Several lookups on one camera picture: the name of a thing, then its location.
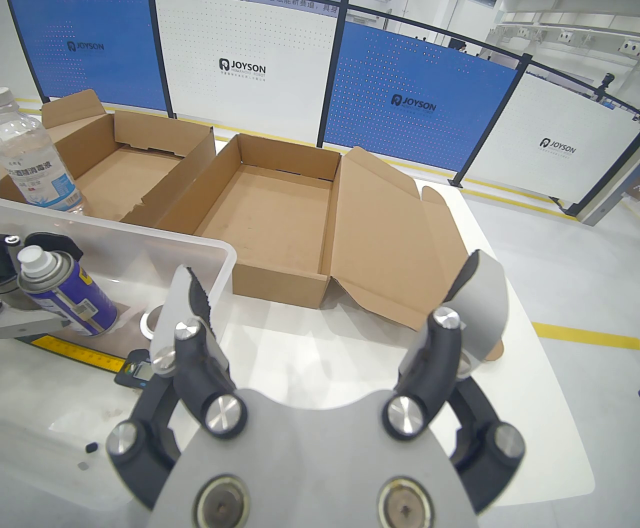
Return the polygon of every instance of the joyson logo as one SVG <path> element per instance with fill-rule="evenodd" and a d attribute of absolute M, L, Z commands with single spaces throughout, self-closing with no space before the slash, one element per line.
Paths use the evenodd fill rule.
<path fill-rule="evenodd" d="M 244 77 L 255 81 L 263 81 L 267 75 L 267 66 L 221 58 L 218 61 L 220 72 L 224 75 Z"/>
<path fill-rule="evenodd" d="M 391 105 L 399 106 L 400 108 L 416 109 L 428 113 L 432 113 L 436 109 L 436 106 L 432 102 L 421 101 L 420 99 L 414 99 L 413 97 L 403 97 L 400 93 L 393 94 L 391 97 Z"/>
<path fill-rule="evenodd" d="M 540 141 L 539 147 L 541 150 L 554 154 L 556 156 L 569 157 L 575 152 L 575 147 L 560 143 L 560 141 L 552 141 L 550 138 L 543 138 Z"/>
<path fill-rule="evenodd" d="M 98 44 L 97 42 L 74 42 L 73 40 L 67 40 L 67 48 L 69 51 L 82 51 L 85 49 L 98 49 L 104 51 L 104 44 Z"/>

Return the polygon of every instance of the screw head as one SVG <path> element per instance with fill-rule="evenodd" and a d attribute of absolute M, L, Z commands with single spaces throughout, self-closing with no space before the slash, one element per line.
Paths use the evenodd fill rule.
<path fill-rule="evenodd" d="M 433 311 L 433 319 L 442 328 L 455 330 L 460 327 L 460 316 L 457 311 L 446 306 L 439 306 Z"/>
<path fill-rule="evenodd" d="M 233 431 L 240 423 L 243 409 L 240 400 L 232 394 L 219 396 L 207 409 L 205 423 L 215 435 L 224 435 Z"/>
<path fill-rule="evenodd" d="M 181 321 L 175 325 L 173 335 L 176 339 L 184 341 L 196 335 L 200 331 L 200 321 L 190 317 L 186 321 Z"/>
<path fill-rule="evenodd" d="M 424 489 L 404 477 L 392 480 L 382 489 L 378 516 L 384 528 L 429 528 L 433 514 Z"/>
<path fill-rule="evenodd" d="M 246 490 L 232 476 L 219 477 L 207 484 L 195 506 L 198 528 L 239 528 L 247 514 Z"/>
<path fill-rule="evenodd" d="M 17 246 L 20 244 L 20 237 L 18 235 L 7 235 L 4 237 L 4 243 L 10 246 Z"/>
<path fill-rule="evenodd" d="M 125 454 L 136 443 L 138 430 L 132 422 L 120 422 L 107 437 L 107 452 L 111 455 Z"/>
<path fill-rule="evenodd" d="M 509 458 L 524 455 L 524 438 L 511 424 L 500 424 L 493 434 L 493 440 L 498 449 Z"/>
<path fill-rule="evenodd" d="M 154 372 L 166 372 L 175 365 L 175 349 L 171 346 L 161 348 L 156 357 L 151 361 Z"/>
<path fill-rule="evenodd" d="M 396 433 L 407 438 L 417 436 L 424 427 L 422 409 L 408 396 L 396 396 L 387 404 L 387 419 Z"/>

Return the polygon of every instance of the water bottle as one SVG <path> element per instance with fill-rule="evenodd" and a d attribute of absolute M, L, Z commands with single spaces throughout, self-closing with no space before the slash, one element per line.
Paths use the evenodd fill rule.
<path fill-rule="evenodd" d="M 27 203 L 82 214 L 85 203 L 46 129 L 0 88 L 0 164 Z"/>

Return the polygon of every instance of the white spray cap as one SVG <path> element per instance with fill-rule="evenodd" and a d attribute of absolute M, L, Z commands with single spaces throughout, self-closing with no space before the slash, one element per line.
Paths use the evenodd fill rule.
<path fill-rule="evenodd" d="M 0 106 L 11 104 L 13 101 L 11 90 L 9 88 L 0 88 Z"/>
<path fill-rule="evenodd" d="M 56 259 L 40 246 L 27 246 L 18 253 L 20 269 L 33 278 L 45 276 L 56 267 Z"/>

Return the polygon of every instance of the white table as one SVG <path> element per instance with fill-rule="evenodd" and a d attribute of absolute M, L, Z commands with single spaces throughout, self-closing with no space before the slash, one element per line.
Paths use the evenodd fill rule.
<path fill-rule="evenodd" d="M 495 257 L 460 192 L 416 180 L 446 200 L 469 252 Z M 310 310 L 237 297 L 221 342 L 236 383 L 293 406 L 340 406 L 391 388 L 413 331 L 366 312 L 331 284 L 325 308 Z M 525 504 L 591 493 L 595 483 L 582 441 L 547 356 L 509 284 L 504 355 L 474 373 L 499 417 L 515 425 L 527 454 L 496 505 Z M 447 407 L 431 425 L 452 452 L 458 427 Z"/>
<path fill-rule="evenodd" d="M 457 189 L 417 180 L 440 192 L 467 249 L 493 251 Z M 497 505 L 523 504 L 591 493 L 593 474 L 553 370 L 513 288 L 509 285 L 505 352 L 474 374 L 500 418 L 527 442 L 522 467 Z M 236 296 L 221 345 L 239 387 L 260 390 L 293 406 L 329 408 L 380 388 L 392 388 L 413 331 L 360 309 L 331 284 L 321 310 Z M 103 442 L 128 416 L 137 394 L 112 375 L 0 340 L 0 466 L 13 478 L 92 509 L 130 501 Z M 196 424 L 184 409 L 172 419 L 184 447 Z M 457 421 L 448 408 L 432 423 L 451 452 Z M 76 465 L 86 461 L 90 468 Z"/>

